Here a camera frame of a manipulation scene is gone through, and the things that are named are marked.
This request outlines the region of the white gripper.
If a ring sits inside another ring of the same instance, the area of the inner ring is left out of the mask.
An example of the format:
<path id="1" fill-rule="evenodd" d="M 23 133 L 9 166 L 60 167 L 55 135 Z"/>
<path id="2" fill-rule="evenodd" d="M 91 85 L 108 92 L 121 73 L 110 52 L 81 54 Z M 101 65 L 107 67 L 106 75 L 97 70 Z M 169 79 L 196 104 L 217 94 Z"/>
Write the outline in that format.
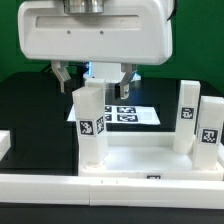
<path id="1" fill-rule="evenodd" d="M 18 10 L 20 48 L 29 59 L 52 60 L 62 93 L 67 61 L 123 63 L 115 98 L 127 99 L 136 64 L 171 57 L 173 8 L 174 0 L 106 0 L 100 14 L 68 14 L 62 0 L 26 1 Z"/>

